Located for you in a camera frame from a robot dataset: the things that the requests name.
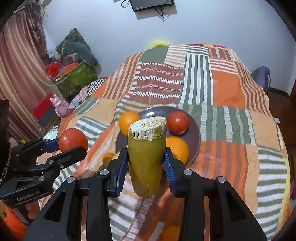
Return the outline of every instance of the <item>striped blanket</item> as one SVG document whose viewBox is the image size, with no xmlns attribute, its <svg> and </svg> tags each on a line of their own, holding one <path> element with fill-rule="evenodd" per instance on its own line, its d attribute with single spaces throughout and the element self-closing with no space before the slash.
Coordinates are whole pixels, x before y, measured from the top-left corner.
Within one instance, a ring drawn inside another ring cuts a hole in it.
<svg viewBox="0 0 296 241">
<path fill-rule="evenodd" d="M 268 240 L 287 220 L 290 170 L 285 144 L 268 98 L 233 50 L 202 44 L 156 47 L 129 56 L 99 88 L 87 86 L 83 93 L 88 98 L 62 119 L 58 137 L 67 128 L 78 128 L 87 136 L 89 150 L 84 160 L 61 171 L 55 190 L 71 175 L 92 176 L 103 155 L 115 153 L 118 120 L 124 112 L 168 105 L 189 113 L 200 128 L 200 151 L 192 170 L 207 178 L 227 178 Z M 122 193 L 109 198 L 108 205 L 114 241 L 165 241 L 163 231 L 181 225 L 183 199 L 175 199 L 166 182 L 161 182 L 157 195 L 143 199 L 134 193 L 127 173 Z M 209 235 L 205 198 L 205 241 Z"/>
</svg>

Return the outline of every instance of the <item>round plate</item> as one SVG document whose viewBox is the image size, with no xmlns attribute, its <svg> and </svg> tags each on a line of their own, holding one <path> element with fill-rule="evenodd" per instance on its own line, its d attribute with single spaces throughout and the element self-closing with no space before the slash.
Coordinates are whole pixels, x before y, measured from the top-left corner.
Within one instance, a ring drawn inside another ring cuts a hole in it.
<svg viewBox="0 0 296 241">
<path fill-rule="evenodd" d="M 196 122 L 194 121 L 194 119 L 190 115 L 188 115 L 186 112 L 170 106 L 152 107 L 152 108 L 143 110 L 138 114 L 142 119 L 153 117 L 153 116 L 163 116 L 167 118 L 167 116 L 174 111 L 181 111 L 185 113 L 188 117 L 189 129 L 184 135 L 180 137 L 187 143 L 189 147 L 189 158 L 188 158 L 188 162 L 185 165 L 185 166 L 189 166 L 196 158 L 200 148 L 200 130 Z M 170 131 L 167 130 L 167 137 L 170 137 L 170 136 L 173 136 L 173 134 L 171 134 Z M 121 132 L 119 132 L 116 140 L 116 152 L 120 151 L 121 148 L 126 146 L 127 144 L 128 144 L 127 137 L 124 136 Z"/>
</svg>

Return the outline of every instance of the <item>wooden floor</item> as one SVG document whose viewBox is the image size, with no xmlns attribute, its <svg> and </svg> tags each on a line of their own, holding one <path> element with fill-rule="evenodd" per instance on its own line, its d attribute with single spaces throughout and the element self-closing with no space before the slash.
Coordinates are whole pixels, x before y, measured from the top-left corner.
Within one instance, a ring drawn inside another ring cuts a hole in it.
<svg viewBox="0 0 296 241">
<path fill-rule="evenodd" d="M 285 144 L 296 144 L 296 108 L 286 96 L 270 92 L 269 109 L 273 117 L 279 118 L 279 128 Z"/>
</svg>

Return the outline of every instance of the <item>pink pig toy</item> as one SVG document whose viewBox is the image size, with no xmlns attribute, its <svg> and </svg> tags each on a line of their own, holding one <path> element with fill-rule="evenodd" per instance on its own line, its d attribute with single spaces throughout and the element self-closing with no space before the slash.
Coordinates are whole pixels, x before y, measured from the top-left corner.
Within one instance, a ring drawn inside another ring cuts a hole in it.
<svg viewBox="0 0 296 241">
<path fill-rule="evenodd" d="M 69 104 L 66 101 L 63 101 L 57 95 L 54 95 L 52 98 L 50 98 L 50 101 L 52 102 L 53 107 L 56 108 L 56 114 L 58 117 L 68 116 Z"/>
</svg>

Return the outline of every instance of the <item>bedspread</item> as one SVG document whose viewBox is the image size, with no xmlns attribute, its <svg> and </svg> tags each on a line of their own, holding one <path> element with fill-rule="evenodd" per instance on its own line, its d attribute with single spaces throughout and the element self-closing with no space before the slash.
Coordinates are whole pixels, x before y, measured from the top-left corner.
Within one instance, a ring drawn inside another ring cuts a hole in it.
<svg viewBox="0 0 296 241">
<path fill-rule="evenodd" d="M 83 161 L 61 171 L 54 189 L 70 175 L 92 176 L 103 155 L 115 153 L 118 120 L 124 112 L 159 105 L 177 107 L 195 119 L 201 143 L 190 169 L 207 178 L 224 176 L 270 240 L 290 211 L 287 151 L 262 88 L 235 52 L 222 46 L 170 45 L 129 56 L 72 115 L 62 119 L 58 137 L 67 128 L 78 128 L 87 136 L 89 150 Z M 181 225 L 183 199 L 175 199 L 166 182 L 157 195 L 143 199 L 134 193 L 126 174 L 122 193 L 109 198 L 108 206 L 113 240 L 165 241 L 162 230 Z M 207 241 L 207 198 L 205 206 Z M 82 240 L 86 240 L 85 221 L 84 205 Z"/>
</svg>

